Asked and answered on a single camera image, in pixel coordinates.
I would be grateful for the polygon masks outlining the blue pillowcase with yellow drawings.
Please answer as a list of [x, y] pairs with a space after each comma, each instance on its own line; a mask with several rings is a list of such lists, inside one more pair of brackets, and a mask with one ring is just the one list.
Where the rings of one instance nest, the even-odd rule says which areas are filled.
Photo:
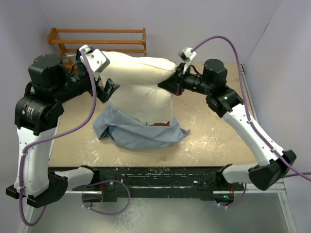
[[167, 148], [190, 134], [176, 118], [171, 126], [144, 125], [113, 105], [99, 114], [93, 129], [99, 140], [110, 138], [115, 145], [128, 150]]

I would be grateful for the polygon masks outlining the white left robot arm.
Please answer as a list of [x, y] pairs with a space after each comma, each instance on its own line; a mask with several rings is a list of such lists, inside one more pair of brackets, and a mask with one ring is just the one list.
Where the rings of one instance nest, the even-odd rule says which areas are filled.
[[63, 104], [85, 92], [93, 100], [106, 102], [118, 89], [112, 80], [101, 87], [93, 77], [108, 65], [109, 59], [99, 50], [80, 56], [73, 65], [77, 72], [67, 70], [56, 54], [35, 58], [28, 69], [31, 81], [15, 107], [19, 166], [15, 183], [6, 189], [8, 196], [26, 199], [29, 206], [40, 208], [60, 200], [67, 190], [83, 185], [88, 190], [99, 187], [100, 172], [95, 168], [82, 165], [49, 172], [48, 163]]

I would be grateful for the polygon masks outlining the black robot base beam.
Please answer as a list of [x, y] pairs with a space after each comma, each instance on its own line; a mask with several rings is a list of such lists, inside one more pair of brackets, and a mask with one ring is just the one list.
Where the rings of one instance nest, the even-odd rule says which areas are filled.
[[99, 167], [100, 181], [106, 183], [93, 187], [77, 187], [74, 191], [103, 192], [104, 202], [117, 198], [200, 199], [232, 200], [220, 197], [242, 191], [239, 183], [225, 184], [217, 177], [218, 166], [187, 167]]

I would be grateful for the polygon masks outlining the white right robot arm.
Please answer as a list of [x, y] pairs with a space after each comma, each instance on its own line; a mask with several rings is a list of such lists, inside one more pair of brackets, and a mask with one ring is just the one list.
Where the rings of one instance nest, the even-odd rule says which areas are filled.
[[192, 74], [184, 67], [184, 63], [178, 65], [174, 74], [158, 87], [176, 96], [184, 90], [205, 95], [208, 107], [238, 133], [256, 159], [255, 164], [228, 164], [218, 170], [217, 186], [227, 190], [233, 183], [252, 183], [265, 191], [283, 178], [289, 171], [288, 165], [296, 160], [296, 154], [278, 145], [249, 114], [243, 99], [227, 86], [223, 62], [206, 60], [202, 74]]

